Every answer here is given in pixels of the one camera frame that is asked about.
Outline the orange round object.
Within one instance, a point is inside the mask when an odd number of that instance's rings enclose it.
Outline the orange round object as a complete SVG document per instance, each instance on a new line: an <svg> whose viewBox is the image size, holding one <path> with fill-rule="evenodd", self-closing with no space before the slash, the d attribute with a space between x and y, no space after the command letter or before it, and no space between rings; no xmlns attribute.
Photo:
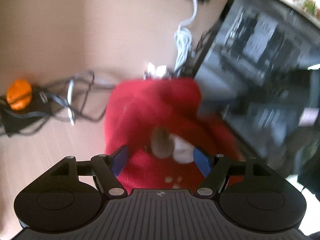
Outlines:
<svg viewBox="0 0 320 240"><path fill-rule="evenodd" d="M25 109L32 100L32 87L27 80L15 80L7 89L6 100L11 109L20 111Z"/></svg>

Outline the right computer monitor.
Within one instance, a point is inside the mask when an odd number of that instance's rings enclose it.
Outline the right computer monitor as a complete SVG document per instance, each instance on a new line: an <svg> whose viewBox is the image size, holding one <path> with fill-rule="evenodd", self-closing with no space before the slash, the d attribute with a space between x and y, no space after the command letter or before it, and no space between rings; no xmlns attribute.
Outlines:
<svg viewBox="0 0 320 240"><path fill-rule="evenodd" d="M195 63L201 115L219 113L284 176L319 167L319 22L284 0L228 0Z"/></svg>

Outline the crumpled white tissue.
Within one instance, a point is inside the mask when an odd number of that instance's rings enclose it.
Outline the crumpled white tissue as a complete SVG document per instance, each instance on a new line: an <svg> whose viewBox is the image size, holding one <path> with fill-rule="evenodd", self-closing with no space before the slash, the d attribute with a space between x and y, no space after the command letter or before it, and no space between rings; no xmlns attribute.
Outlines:
<svg viewBox="0 0 320 240"><path fill-rule="evenodd" d="M162 79L167 75L167 66L160 65L156 66L149 62L147 64L146 71L144 73L144 79Z"/></svg>

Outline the red fleece hooded jacket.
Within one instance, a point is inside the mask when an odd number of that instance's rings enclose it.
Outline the red fleece hooded jacket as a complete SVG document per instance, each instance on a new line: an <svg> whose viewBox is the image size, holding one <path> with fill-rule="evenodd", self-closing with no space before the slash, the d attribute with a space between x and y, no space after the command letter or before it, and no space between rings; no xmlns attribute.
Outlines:
<svg viewBox="0 0 320 240"><path fill-rule="evenodd" d="M198 117L200 103L200 89L189 78L117 85L106 109L106 154L128 148L129 159L118 176L127 191L195 191L204 179L193 161L196 148L241 159L235 138L218 116Z"/></svg>

